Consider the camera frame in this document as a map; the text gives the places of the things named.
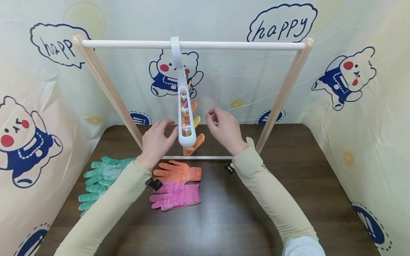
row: knitted glove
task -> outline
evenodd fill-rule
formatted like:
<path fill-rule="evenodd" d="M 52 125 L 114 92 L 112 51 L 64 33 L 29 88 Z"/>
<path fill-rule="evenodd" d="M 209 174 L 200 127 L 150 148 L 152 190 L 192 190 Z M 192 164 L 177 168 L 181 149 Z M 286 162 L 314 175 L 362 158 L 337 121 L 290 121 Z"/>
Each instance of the knitted glove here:
<path fill-rule="evenodd" d="M 81 217 L 87 212 L 88 209 L 100 198 L 107 190 L 108 187 L 97 184 L 88 185 L 85 187 L 87 192 L 90 194 L 83 194 L 78 197 L 78 201 L 82 204 L 78 207 L 79 211 L 82 211 Z"/>
<path fill-rule="evenodd" d="M 91 163 L 93 170 L 84 173 L 84 178 L 88 178 L 85 184 L 91 185 L 99 183 L 109 187 L 117 180 L 125 167 L 134 160 L 135 158 L 117 160 L 103 156 L 101 157 L 101 162 Z"/>
<path fill-rule="evenodd" d="M 175 160 L 169 161 L 172 164 L 160 163 L 159 167 L 164 170 L 154 170 L 154 175 L 162 183 L 164 182 L 178 182 L 187 183 L 189 181 L 200 181 L 202 169 L 200 167 L 189 167 L 186 163 L 177 162 Z"/>
<path fill-rule="evenodd" d="M 163 182 L 162 187 L 158 191 L 154 190 L 154 195 L 150 196 L 150 202 L 153 203 L 152 209 L 161 208 L 162 211 L 199 204 L 199 184 Z"/>

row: person's left hand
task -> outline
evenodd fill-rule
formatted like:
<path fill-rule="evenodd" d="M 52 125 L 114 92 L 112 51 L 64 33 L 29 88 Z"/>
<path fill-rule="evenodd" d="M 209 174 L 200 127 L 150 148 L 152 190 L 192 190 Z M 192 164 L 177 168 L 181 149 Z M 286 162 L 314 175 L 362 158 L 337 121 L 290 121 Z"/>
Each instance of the person's left hand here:
<path fill-rule="evenodd" d="M 169 137 L 165 136 L 165 129 L 175 122 L 172 119 L 158 120 L 142 136 L 142 153 L 137 161 L 149 170 L 162 159 L 178 137 L 178 126 L 174 128 Z"/>

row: beige arm sleeve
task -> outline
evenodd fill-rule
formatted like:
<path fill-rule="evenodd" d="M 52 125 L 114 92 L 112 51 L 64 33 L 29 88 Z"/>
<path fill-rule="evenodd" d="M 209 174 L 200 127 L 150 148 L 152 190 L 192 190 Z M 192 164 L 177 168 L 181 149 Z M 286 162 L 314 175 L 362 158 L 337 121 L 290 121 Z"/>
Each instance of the beige arm sleeve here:
<path fill-rule="evenodd" d="M 136 160 L 77 222 L 58 247 L 54 256 L 91 256 L 146 188 L 151 171 Z"/>
<path fill-rule="evenodd" d="M 233 167 L 272 219 L 283 244 L 300 236 L 309 236 L 318 241 L 316 232 L 299 205 L 275 176 L 266 169 L 255 151 L 253 140 L 249 137 L 246 140 L 249 147 L 233 158 Z"/>

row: printed backdrop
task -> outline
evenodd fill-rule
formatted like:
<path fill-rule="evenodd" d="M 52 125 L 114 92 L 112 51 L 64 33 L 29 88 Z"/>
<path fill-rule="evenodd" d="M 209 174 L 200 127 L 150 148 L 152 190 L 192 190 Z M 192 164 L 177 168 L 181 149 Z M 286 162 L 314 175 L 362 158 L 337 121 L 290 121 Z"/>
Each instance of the printed backdrop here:
<path fill-rule="evenodd" d="M 381 254 L 406 255 L 409 11 L 405 0 L 4 1 L 2 255 L 35 253 L 102 132 L 122 124 L 73 47 L 73 34 L 248 42 L 312 37 L 313 51 L 277 122 L 311 129 Z M 95 51 L 136 124 L 177 117 L 170 50 Z M 221 106 L 241 123 L 264 124 L 294 54 L 183 51 L 196 114 Z"/>

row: wooden clothes rack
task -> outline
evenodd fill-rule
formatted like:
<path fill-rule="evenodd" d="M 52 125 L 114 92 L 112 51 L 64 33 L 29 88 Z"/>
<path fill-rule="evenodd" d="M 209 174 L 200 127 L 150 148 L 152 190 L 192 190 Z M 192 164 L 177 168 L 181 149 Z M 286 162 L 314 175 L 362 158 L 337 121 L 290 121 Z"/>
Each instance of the wooden clothes rack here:
<path fill-rule="evenodd" d="M 116 41 L 116 40 L 88 40 L 82 35 L 74 35 L 73 43 L 83 56 L 91 73 L 107 95 L 127 129 L 142 150 L 142 135 L 134 124 L 128 110 L 115 89 L 105 68 L 97 57 L 93 48 L 139 48 L 139 49 L 171 49 L 171 41 Z M 269 134 L 275 125 L 276 118 L 285 105 L 296 80 L 313 48 L 313 39 L 305 38 L 302 43 L 262 43 L 262 42 L 195 42 L 181 41 L 181 49 L 197 50 L 296 50 L 292 64 L 286 74 L 276 101 L 273 103 L 271 114 L 262 130 L 262 134 L 256 145 L 256 151 L 260 154 Z M 175 160 L 230 160 L 232 156 L 165 156 L 163 159 Z"/>

